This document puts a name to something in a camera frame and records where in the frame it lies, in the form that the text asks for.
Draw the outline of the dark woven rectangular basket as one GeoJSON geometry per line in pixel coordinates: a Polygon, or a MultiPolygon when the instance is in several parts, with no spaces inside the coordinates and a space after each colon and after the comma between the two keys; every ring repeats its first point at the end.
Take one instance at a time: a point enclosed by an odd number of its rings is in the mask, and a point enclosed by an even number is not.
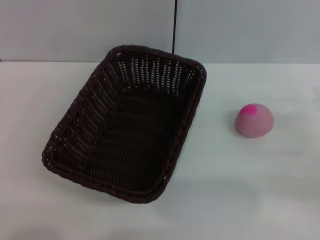
{"type": "Polygon", "coordinates": [[[206,79],[193,59],[112,48],[51,133],[43,165],[118,199],[153,202],[173,175],[206,79]]]}

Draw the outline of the pink half peach toy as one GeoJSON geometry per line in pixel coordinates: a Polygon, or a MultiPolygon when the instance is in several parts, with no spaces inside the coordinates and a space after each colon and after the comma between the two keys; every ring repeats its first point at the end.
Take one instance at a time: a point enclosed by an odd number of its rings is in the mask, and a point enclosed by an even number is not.
{"type": "Polygon", "coordinates": [[[235,118],[236,130],[246,138],[262,137],[269,133],[273,126],[272,112],[259,103],[250,103],[243,106],[235,118]]]}

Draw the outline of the black vertical wall strip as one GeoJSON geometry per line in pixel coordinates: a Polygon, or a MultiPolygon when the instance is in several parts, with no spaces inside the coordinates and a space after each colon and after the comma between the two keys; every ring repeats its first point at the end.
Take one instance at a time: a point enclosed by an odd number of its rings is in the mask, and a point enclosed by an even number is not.
{"type": "Polygon", "coordinates": [[[178,0],[174,0],[174,16],[173,16],[173,29],[172,29],[172,49],[171,49],[171,53],[173,55],[175,54],[175,44],[176,44],[177,10],[178,10],[178,0]]]}

